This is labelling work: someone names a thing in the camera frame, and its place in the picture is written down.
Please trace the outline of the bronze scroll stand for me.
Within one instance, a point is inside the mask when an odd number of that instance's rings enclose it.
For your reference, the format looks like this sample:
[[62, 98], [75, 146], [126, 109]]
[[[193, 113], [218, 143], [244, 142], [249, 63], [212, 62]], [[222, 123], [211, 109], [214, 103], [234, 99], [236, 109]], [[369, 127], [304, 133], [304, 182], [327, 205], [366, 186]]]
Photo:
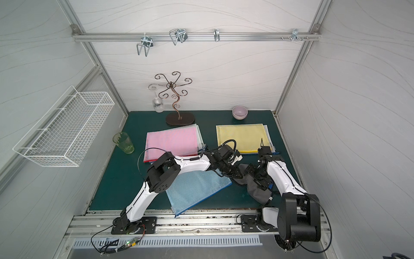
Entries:
[[183, 89], [179, 93], [176, 90], [176, 88], [186, 86], [186, 85], [190, 85], [193, 82], [193, 80], [191, 78], [185, 78], [183, 84], [178, 84], [177, 82], [179, 81], [179, 79], [181, 77], [181, 73], [179, 71], [174, 71], [174, 72], [172, 72], [172, 76], [177, 76], [175, 81], [170, 81], [162, 73], [158, 73], [154, 76], [154, 78], [156, 80], [160, 80], [161, 78], [164, 78], [166, 80], [166, 84], [165, 84], [166, 89], [161, 91], [158, 94], [158, 97], [161, 98], [162, 100], [168, 99], [169, 94], [167, 93], [167, 91], [170, 90], [172, 92], [171, 98], [175, 100], [172, 103], [172, 108], [175, 111], [175, 113], [170, 113], [166, 116], [166, 123], [170, 126], [189, 126], [189, 125], [192, 125], [195, 122], [195, 116], [191, 112], [179, 111], [179, 108], [180, 108], [179, 102], [181, 100], [181, 97], [187, 96], [188, 92], [187, 92], [186, 89]]

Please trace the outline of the green drinking glass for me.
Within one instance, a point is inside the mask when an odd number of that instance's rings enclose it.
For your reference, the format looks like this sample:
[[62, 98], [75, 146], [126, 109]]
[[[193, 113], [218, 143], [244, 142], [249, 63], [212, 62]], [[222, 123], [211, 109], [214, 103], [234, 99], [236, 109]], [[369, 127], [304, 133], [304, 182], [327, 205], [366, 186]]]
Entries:
[[135, 151], [134, 145], [126, 132], [116, 133], [112, 140], [126, 154], [132, 154]]

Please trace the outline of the metal bracket right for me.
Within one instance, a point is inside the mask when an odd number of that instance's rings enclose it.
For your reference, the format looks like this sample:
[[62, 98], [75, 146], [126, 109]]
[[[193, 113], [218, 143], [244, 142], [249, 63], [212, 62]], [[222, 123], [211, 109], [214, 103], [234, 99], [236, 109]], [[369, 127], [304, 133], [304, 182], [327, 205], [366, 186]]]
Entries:
[[290, 36], [286, 36], [286, 37], [281, 36], [281, 38], [280, 38], [280, 39], [281, 39], [282, 41], [290, 41], [290, 42], [301, 41], [301, 42], [303, 42], [303, 41], [308, 41], [308, 40], [309, 40], [309, 37], [306, 37], [306, 36], [301, 36], [301, 35], [299, 34], [298, 29], [294, 29], [294, 30], [292, 31], [292, 33], [291, 33], [291, 35], [290, 35]]

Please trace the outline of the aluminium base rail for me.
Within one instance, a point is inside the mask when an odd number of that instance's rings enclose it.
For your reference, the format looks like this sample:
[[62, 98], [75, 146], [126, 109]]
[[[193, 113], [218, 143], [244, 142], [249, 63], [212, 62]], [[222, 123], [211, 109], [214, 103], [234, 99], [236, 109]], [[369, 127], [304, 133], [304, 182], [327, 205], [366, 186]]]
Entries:
[[[111, 225], [120, 216], [120, 210], [92, 210], [74, 216], [64, 234], [66, 238], [113, 236]], [[240, 224], [243, 215], [255, 216], [255, 210], [191, 209], [179, 216], [171, 210], [149, 209], [145, 217], [156, 217], [150, 229], [153, 236], [177, 235], [238, 235], [243, 234]]]

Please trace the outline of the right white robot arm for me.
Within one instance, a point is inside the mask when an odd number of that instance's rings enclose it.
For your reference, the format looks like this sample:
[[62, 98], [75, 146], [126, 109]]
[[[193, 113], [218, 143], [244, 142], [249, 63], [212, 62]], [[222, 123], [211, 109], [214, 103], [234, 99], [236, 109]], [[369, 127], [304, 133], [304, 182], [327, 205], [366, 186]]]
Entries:
[[264, 205], [251, 229], [277, 231], [287, 242], [320, 241], [319, 199], [299, 185], [281, 158], [265, 159], [258, 166], [241, 164], [239, 169], [249, 194]]

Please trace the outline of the hanging wine glass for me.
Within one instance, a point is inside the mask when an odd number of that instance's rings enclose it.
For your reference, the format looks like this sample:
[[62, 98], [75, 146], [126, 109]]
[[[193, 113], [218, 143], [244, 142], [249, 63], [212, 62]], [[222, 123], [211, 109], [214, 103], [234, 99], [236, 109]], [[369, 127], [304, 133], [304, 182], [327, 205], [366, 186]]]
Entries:
[[154, 99], [152, 101], [153, 108], [157, 113], [162, 113], [165, 110], [163, 99], [158, 96], [157, 89], [158, 84], [150, 84], [148, 89], [154, 93]]

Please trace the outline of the white mesh document bag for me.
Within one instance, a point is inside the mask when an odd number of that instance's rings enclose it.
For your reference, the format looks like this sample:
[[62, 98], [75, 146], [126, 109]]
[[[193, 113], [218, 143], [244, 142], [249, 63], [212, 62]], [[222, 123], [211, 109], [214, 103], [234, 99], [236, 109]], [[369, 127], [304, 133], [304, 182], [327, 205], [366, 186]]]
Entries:
[[270, 136], [270, 133], [269, 133], [269, 130], [268, 130], [268, 126], [267, 125], [264, 125], [264, 130], [265, 130], [265, 133], [266, 133], [266, 136], [267, 136], [267, 139], [268, 139], [268, 142], [269, 142], [269, 147], [271, 148], [272, 153], [273, 154], [277, 154], [276, 149], [275, 149], [275, 146], [274, 146], [274, 144], [273, 144], [273, 142], [271, 140], [271, 136]]

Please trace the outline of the metal hook clamp left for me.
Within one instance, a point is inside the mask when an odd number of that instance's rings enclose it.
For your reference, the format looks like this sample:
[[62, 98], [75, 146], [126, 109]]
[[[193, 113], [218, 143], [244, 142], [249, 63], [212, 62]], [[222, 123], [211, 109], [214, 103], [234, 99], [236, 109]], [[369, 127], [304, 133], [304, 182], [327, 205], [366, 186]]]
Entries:
[[142, 53], [144, 53], [144, 55], [147, 57], [151, 47], [153, 46], [154, 46], [153, 39], [144, 35], [141, 38], [141, 43], [138, 43], [136, 45], [137, 54], [140, 56]]

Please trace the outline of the purple bowl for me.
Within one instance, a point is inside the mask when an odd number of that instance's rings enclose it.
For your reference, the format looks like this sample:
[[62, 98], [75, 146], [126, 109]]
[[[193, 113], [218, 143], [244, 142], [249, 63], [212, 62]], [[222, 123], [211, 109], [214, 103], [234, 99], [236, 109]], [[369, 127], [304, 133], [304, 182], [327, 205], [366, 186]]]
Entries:
[[243, 120], [248, 116], [248, 109], [243, 106], [235, 106], [232, 109], [232, 116], [237, 120]]

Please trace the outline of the yellow mesh document bag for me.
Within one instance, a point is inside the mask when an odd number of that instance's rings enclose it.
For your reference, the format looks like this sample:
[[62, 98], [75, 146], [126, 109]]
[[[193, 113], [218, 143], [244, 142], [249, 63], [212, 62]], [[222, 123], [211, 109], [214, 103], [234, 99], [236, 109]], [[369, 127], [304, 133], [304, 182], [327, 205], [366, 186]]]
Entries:
[[233, 139], [236, 149], [244, 154], [258, 153], [261, 146], [269, 146], [263, 124], [217, 125], [216, 133], [218, 145]]

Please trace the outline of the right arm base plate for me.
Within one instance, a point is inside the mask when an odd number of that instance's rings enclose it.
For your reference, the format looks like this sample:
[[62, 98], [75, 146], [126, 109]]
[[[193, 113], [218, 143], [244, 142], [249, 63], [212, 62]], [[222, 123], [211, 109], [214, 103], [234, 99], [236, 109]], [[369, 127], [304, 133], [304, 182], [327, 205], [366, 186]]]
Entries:
[[278, 229], [255, 215], [240, 214], [236, 222], [241, 226], [243, 233], [277, 232]]

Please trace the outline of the aluminium top rail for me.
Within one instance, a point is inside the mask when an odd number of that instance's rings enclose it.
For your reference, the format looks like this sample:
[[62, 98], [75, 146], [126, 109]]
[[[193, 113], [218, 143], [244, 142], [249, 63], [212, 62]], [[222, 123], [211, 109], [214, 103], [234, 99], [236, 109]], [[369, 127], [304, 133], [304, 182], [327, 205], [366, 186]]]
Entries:
[[[222, 32], [220, 42], [277, 42], [282, 41], [281, 36], [290, 36], [292, 32]], [[213, 31], [211, 32], [187, 32], [186, 42], [215, 42]], [[320, 33], [299, 32], [301, 36], [309, 37], [308, 41], [318, 41], [322, 37]], [[76, 42], [140, 42], [146, 35], [153, 39], [154, 43], [171, 42], [169, 32], [154, 33], [84, 33], [73, 35]]]

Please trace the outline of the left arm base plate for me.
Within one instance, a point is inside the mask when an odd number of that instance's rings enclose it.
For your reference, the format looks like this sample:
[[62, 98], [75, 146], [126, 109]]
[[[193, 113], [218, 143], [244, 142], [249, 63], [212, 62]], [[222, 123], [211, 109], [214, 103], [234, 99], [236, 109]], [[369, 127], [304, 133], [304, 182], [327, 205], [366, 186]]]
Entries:
[[157, 217], [144, 217], [141, 220], [130, 222], [126, 217], [113, 220], [112, 235], [154, 234]]

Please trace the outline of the grey microfibre cloth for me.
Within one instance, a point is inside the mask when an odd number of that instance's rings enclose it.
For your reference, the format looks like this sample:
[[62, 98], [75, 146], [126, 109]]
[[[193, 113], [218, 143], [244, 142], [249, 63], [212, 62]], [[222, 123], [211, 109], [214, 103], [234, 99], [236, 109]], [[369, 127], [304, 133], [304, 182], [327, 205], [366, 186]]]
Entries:
[[248, 164], [239, 164], [237, 169], [239, 170], [239, 175], [241, 177], [233, 178], [233, 182], [245, 186], [249, 195], [254, 198], [261, 205], [268, 205], [272, 200], [272, 191], [269, 189], [269, 183], [266, 187], [261, 186], [257, 180], [248, 173], [248, 168], [254, 169], [252, 165]]

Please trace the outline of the metal hook clamp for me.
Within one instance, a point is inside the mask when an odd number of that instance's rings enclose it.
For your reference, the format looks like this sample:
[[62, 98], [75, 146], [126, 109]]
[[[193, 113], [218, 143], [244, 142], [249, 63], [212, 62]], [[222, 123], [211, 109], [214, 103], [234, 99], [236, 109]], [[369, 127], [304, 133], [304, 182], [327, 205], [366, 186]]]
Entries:
[[153, 39], [144, 35], [141, 38], [141, 43], [138, 43], [136, 45], [137, 54], [140, 56], [142, 53], [144, 53], [144, 55], [147, 57], [151, 47], [153, 46], [154, 46]]
[[172, 29], [169, 31], [169, 36], [174, 45], [178, 42], [183, 43], [188, 39], [188, 34], [185, 29]]

